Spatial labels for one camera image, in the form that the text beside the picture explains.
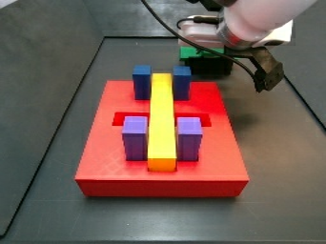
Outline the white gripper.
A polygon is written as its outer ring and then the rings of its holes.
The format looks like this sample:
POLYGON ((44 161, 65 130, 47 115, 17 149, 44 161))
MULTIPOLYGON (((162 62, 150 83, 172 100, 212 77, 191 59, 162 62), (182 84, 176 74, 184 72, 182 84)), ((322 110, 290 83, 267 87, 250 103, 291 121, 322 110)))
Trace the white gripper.
POLYGON ((239 38, 227 27, 223 17, 191 15, 182 19, 176 25, 180 36, 206 48, 222 48, 223 46, 231 49, 273 48, 287 44, 291 39, 291 21, 255 41, 239 38))

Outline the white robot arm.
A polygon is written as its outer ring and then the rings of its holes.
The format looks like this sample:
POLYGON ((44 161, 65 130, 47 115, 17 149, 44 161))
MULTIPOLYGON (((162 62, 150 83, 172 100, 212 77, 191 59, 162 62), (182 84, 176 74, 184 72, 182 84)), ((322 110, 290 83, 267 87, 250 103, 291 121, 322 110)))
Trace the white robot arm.
POLYGON ((294 18, 317 0, 199 0, 218 14, 191 15, 180 21, 178 33, 206 48, 234 50, 287 43, 294 18))

